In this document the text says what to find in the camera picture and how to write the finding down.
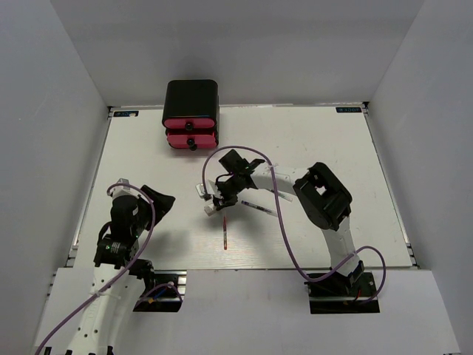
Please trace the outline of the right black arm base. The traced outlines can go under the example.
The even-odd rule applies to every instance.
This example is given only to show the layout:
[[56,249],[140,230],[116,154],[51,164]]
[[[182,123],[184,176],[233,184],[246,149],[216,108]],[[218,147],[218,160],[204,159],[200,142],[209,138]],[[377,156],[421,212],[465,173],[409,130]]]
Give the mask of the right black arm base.
[[364,272],[347,288],[332,276],[319,283],[309,283],[307,286],[311,314],[378,314],[380,307],[378,299],[372,297],[376,291],[375,279],[372,272]]

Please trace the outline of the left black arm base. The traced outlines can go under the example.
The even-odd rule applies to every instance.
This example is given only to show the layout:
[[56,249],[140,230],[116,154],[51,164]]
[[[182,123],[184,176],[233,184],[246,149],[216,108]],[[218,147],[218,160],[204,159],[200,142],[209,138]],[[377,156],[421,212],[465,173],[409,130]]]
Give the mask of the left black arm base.
[[183,304],[187,271],[154,271],[152,284],[137,301],[134,312],[177,313]]

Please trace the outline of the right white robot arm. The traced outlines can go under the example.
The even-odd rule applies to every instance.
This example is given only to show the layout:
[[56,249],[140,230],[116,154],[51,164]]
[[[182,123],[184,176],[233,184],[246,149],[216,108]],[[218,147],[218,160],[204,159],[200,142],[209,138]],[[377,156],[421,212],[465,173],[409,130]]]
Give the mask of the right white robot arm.
[[[229,174],[225,181],[203,179],[203,198],[211,199],[208,214],[234,206],[238,194],[246,189],[273,193],[282,239],[295,269],[309,283],[333,282],[344,295],[352,294],[361,284],[364,264],[357,255],[350,231],[352,195],[330,168],[321,162],[307,169],[278,166],[261,154],[249,162],[239,155],[238,146],[228,146],[219,163]],[[309,221],[324,235],[330,255],[330,270],[320,277],[304,273],[291,250],[282,220],[279,193],[297,197]]]

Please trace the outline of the black drawer cabinet pink drawers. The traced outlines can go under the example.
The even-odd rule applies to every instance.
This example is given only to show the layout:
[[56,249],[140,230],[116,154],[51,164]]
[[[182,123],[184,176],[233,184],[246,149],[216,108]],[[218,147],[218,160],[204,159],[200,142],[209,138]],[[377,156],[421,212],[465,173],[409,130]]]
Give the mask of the black drawer cabinet pink drawers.
[[168,82],[162,125],[174,149],[214,149],[219,145],[218,84],[212,79]]

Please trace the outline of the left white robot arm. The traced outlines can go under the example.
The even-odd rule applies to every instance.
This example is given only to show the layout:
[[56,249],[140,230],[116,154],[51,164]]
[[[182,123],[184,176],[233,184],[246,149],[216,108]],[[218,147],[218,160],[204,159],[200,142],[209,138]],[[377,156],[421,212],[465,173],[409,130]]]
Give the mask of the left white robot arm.
[[112,184],[106,193],[112,207],[109,221],[98,232],[89,296],[42,339],[37,354],[43,354],[52,337],[76,315],[81,319],[66,354],[113,354],[135,306],[157,289],[176,289],[157,283],[152,262],[141,257],[175,198],[126,180]]

